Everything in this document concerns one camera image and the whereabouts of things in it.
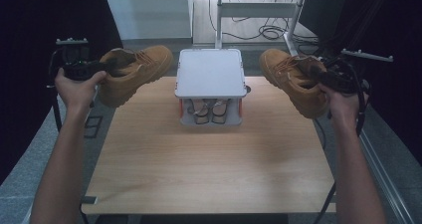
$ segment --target white lid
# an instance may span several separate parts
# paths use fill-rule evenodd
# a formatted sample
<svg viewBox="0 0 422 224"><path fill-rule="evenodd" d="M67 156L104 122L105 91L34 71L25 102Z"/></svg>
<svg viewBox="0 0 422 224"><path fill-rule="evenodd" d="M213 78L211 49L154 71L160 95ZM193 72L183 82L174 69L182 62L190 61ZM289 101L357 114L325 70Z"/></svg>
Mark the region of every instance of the white lid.
<svg viewBox="0 0 422 224"><path fill-rule="evenodd" d="M178 98L242 98L245 76L237 49L187 49L180 52Z"/></svg>

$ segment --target white plastic container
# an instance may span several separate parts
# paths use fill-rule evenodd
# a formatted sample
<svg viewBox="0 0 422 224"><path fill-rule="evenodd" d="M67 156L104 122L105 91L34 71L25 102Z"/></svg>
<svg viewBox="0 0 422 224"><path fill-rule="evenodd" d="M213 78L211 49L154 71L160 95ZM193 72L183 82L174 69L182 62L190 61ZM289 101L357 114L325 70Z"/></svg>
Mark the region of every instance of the white plastic container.
<svg viewBox="0 0 422 224"><path fill-rule="evenodd" d="M246 95L241 53L237 49L187 49L180 52L175 95L180 98L180 121L188 125L238 125ZM230 99L226 121L197 124L192 99Z"/></svg>

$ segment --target gray floor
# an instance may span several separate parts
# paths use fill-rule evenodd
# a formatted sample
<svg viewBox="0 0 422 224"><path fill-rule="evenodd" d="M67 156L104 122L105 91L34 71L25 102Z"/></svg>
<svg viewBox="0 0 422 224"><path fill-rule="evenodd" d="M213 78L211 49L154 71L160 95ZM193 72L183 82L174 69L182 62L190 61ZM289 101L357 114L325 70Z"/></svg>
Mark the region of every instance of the gray floor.
<svg viewBox="0 0 422 224"><path fill-rule="evenodd" d="M241 32L256 28L240 30ZM173 51L175 61L178 61L178 54L183 49L213 48L213 40L149 40L149 41L124 41L124 46L133 50L139 50L154 44L163 44ZM243 41L223 40L223 48L239 49L242 52L245 76L261 76L258 68L259 56L269 48L279 48L287 50L283 41L255 41L254 44L245 44ZM176 63L173 64L167 76L176 75ZM62 114L65 108L61 105ZM97 158L100 155L103 142L106 138L109 124L112 121L114 109L107 108L96 101L96 106L92 109L91 117L101 116L103 118L100 129L96 137L86 138L85 144L85 169L84 169L84 190L87 189L91 176L94 172ZM326 147L325 155L332 173L335 176L335 145L329 120L326 117L318 119L325 133ZM367 118L364 127L373 147L385 167L389 177L399 191L406 203L414 223L422 223L422 169L406 146L389 128L382 118L371 107L368 108ZM316 131L323 143L322 131L316 125ZM93 136L96 130L87 128L87 136ZM22 223L31 207L38 182L49 158L52 147L57 137L57 130L53 113L50 112L43 125L37 132L26 153L17 163L9 177L0 186L0 223ZM390 202L380 189L382 200L387 211L388 223L400 223L391 208ZM303 224L313 223L316 214L296 213L289 214L289 223ZM90 223L95 223L97 216L90 216ZM130 215L129 223L139 223L140 216ZM334 214L326 214L320 223L335 223Z"/></svg>

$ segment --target light wood tabletop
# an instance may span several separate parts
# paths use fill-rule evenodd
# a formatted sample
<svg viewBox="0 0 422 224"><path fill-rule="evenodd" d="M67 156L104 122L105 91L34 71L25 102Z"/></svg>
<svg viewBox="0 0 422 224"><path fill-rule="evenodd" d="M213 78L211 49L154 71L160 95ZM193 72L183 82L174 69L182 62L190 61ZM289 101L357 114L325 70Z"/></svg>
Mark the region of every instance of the light wood tabletop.
<svg viewBox="0 0 422 224"><path fill-rule="evenodd" d="M313 122L282 90L246 77L240 125L183 125L175 80L140 87L115 111L86 214L320 211L333 178Z"/></svg>

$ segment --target human hand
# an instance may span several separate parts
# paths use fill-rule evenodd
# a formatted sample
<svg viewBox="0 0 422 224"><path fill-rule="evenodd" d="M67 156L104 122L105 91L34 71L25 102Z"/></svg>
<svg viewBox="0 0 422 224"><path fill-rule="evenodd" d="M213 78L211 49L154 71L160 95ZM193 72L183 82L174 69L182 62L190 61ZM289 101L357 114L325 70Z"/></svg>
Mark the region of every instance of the human hand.
<svg viewBox="0 0 422 224"><path fill-rule="evenodd" d="M96 91L96 84L106 76L106 72L95 73L89 80L78 82L65 77L63 68L56 75L56 89L68 109L68 112L85 115L90 109Z"/></svg>
<svg viewBox="0 0 422 224"><path fill-rule="evenodd" d="M356 118L359 111L359 98L357 94L345 95L318 84L319 88L325 92L326 99L329 103L329 109L332 114L332 122L334 128L353 128L355 129Z"/></svg>

